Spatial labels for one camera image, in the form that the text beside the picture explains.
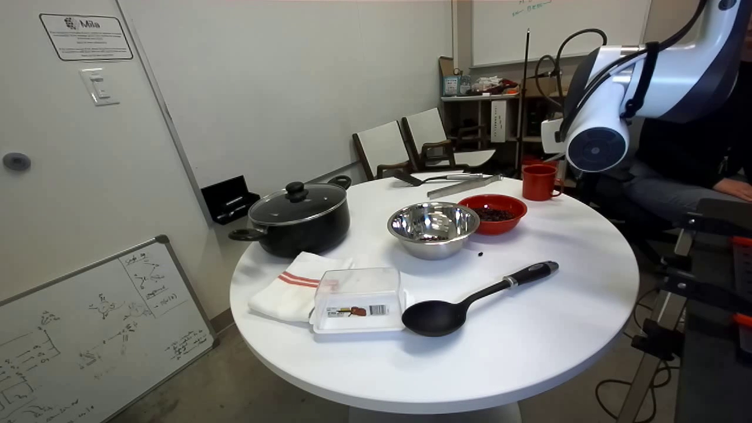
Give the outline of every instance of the pot lid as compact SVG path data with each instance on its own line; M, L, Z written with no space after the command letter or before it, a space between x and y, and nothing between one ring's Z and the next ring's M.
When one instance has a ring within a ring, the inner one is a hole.
M269 202L256 202L249 212L253 225L296 225L303 222L319 218L346 202L346 190L330 183L302 180L286 183L284 195Z

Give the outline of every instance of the black cooking pot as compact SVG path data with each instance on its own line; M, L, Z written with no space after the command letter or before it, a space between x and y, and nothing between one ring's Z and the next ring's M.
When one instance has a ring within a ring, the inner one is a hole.
M339 246L351 227L347 192L340 178L330 183L289 183L286 192L249 209L251 227L232 240L259 240L269 253L295 258Z

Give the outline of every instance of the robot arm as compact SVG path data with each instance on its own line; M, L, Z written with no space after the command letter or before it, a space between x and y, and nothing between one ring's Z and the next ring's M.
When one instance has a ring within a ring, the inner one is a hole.
M631 150L631 117L669 123L696 119L727 101L735 84L738 62L752 0L700 0L700 41L646 47L602 47L585 57L564 98L557 142L581 171L606 171Z

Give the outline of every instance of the dish towel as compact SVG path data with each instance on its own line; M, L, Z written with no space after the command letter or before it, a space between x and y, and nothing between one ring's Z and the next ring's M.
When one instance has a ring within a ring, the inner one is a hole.
M249 299L256 316L309 325L316 306L316 290L325 273L339 269L339 260L302 251L289 269Z

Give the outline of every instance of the white chair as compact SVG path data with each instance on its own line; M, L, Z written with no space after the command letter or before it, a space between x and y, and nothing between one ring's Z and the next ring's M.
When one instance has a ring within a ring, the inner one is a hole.
M411 171L411 160L397 123L353 133L353 146L366 178Z
M484 150L453 150L447 136L440 108L427 108L423 113L402 117L405 138L411 146L411 163L417 169L434 168L479 168L493 158L493 148Z

